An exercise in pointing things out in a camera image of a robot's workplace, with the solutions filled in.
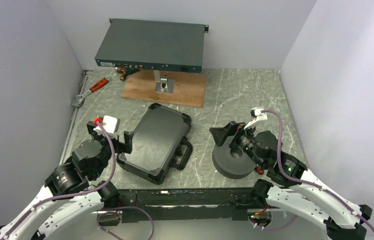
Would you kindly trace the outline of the black poker set case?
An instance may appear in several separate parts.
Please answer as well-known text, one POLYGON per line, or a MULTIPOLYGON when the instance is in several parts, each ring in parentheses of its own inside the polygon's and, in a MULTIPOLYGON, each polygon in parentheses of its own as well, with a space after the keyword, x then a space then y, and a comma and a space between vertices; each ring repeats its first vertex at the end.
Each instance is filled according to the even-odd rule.
POLYGON ((153 184, 160 185, 170 168, 182 171, 193 146, 187 138, 192 118, 159 103, 151 104, 132 134, 132 152, 116 162, 153 184))

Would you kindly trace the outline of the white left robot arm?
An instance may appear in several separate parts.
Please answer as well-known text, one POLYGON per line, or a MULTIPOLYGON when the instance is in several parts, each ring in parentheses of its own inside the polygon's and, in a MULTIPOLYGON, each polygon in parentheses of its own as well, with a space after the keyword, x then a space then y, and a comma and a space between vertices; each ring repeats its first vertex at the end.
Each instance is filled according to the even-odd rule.
POLYGON ((125 131, 124 142, 116 134, 120 119, 97 117, 87 123, 91 139, 83 141, 67 160, 58 165, 35 198, 6 225, 0 226, 0 240, 44 240, 91 212, 112 210, 121 204, 120 194, 111 183, 112 175, 89 189, 116 156, 132 152, 132 133, 125 131))

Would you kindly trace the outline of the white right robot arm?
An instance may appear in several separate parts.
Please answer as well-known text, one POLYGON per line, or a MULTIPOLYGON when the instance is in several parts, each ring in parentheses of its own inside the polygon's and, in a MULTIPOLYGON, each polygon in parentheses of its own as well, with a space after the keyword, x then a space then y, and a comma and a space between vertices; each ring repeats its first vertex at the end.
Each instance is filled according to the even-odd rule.
POLYGON ((209 129, 215 148, 238 150, 269 180, 258 179, 250 192, 251 203, 291 212, 326 231, 331 240, 363 240, 372 208, 355 204, 319 180, 296 157, 282 151, 281 139, 270 131, 257 134, 244 122, 230 121, 209 129))

